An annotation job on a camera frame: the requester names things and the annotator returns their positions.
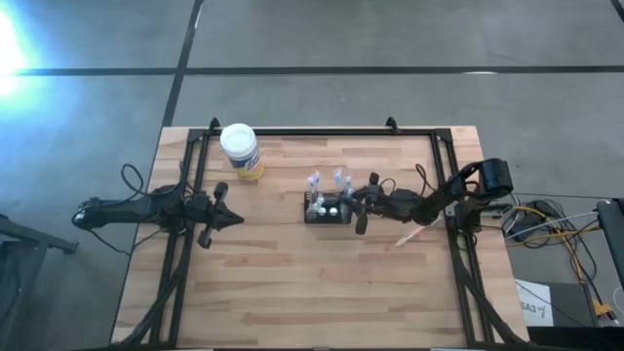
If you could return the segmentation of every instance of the white lid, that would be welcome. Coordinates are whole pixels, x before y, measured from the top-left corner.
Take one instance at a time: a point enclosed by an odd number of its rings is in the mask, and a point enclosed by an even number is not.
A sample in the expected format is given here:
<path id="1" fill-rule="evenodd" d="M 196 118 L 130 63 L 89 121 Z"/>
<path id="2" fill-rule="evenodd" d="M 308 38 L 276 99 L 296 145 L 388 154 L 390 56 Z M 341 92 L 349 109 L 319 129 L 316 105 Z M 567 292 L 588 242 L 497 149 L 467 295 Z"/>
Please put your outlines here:
<path id="1" fill-rule="evenodd" d="M 221 147 L 234 158 L 244 158 L 255 150 L 254 130 L 242 123 L 229 125 L 221 131 Z"/>

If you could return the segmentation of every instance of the white container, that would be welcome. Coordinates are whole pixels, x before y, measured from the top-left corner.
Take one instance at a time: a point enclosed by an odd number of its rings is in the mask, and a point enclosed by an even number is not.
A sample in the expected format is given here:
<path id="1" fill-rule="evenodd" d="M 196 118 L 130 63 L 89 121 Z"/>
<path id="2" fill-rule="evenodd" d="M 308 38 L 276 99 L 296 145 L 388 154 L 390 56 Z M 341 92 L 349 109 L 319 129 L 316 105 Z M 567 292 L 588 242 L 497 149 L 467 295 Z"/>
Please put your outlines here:
<path id="1" fill-rule="evenodd" d="M 236 123 L 221 131 L 221 148 L 236 175 L 243 180 L 256 180 L 262 176 L 264 165 L 260 162 L 260 152 L 254 130 L 245 124 Z"/>

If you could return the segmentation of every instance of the gray floor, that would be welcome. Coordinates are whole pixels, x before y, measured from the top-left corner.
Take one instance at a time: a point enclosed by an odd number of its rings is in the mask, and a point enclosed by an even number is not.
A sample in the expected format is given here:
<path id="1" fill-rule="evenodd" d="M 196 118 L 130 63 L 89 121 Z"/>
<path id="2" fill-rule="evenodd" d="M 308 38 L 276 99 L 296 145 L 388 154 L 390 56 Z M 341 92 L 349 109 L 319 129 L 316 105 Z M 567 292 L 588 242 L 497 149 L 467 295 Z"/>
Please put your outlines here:
<path id="1" fill-rule="evenodd" d="M 14 22 L 28 67 L 175 67 L 191 6 L 15 0 L 0 11 Z M 623 34 L 608 1 L 216 0 L 203 8 L 189 66 L 624 64 Z M 24 77 L 0 97 L 0 213 L 81 242 L 76 255 L 49 254 L 23 350 L 107 342 L 127 260 L 69 218 L 90 196 L 127 194 L 123 163 L 149 174 L 172 80 Z M 622 92 L 623 74 L 187 77 L 174 125 L 212 117 L 379 125 L 387 116 L 404 125 L 477 125 L 486 156 L 510 162 L 519 192 L 624 197 Z M 558 200 L 569 214 L 597 201 Z M 100 232 L 128 250 L 134 231 Z M 618 283 L 601 233 L 587 241 L 611 303 Z M 564 248 L 509 252 L 518 278 L 575 281 Z"/>

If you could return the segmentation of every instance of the wooden tabletop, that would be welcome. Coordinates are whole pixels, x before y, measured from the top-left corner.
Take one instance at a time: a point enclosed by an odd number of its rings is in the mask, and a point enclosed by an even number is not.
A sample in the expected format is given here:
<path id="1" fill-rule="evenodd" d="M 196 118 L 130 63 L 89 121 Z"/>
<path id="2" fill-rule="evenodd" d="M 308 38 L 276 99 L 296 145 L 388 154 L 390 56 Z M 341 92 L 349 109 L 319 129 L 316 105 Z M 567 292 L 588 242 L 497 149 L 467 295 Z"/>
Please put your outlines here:
<path id="1" fill-rule="evenodd" d="M 450 128 L 460 168 L 483 160 L 475 127 Z M 177 182 L 187 132 L 163 130 L 151 189 Z M 305 180 L 315 170 L 321 173 L 322 190 L 334 188 L 337 168 L 348 168 L 356 187 L 377 172 L 382 179 L 394 178 L 399 187 L 419 190 L 422 181 L 414 165 L 420 163 L 437 186 L 427 137 L 259 136 L 258 143 L 264 175 L 242 181 L 218 138 L 210 141 L 204 189 L 212 193 L 218 181 L 226 181 L 225 203 L 245 223 L 214 232 L 209 250 L 193 245 L 178 347 L 464 346 L 442 223 L 397 249 L 393 244 L 414 223 L 371 217 L 364 236 L 355 234 L 354 224 L 303 223 Z M 136 239 L 156 229 L 141 225 Z M 492 229 L 478 236 L 487 298 L 515 333 L 527 338 L 502 236 Z M 113 341 L 128 335 L 153 302 L 166 243 L 165 234 L 156 236 L 133 253 Z M 163 331 L 169 327 L 172 301 Z M 475 327 L 477 316 L 473 313 Z"/>

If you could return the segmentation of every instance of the white sign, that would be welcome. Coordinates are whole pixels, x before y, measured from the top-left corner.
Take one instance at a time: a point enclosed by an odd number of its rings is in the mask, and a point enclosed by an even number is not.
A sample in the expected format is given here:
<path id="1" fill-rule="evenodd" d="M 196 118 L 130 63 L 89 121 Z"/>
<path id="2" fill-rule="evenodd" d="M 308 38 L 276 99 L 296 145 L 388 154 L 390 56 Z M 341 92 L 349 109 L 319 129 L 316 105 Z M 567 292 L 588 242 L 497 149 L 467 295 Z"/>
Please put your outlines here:
<path id="1" fill-rule="evenodd" d="M 550 288 L 516 279 L 516 290 L 520 298 L 520 308 L 525 314 L 526 325 L 528 327 L 553 327 Z"/>

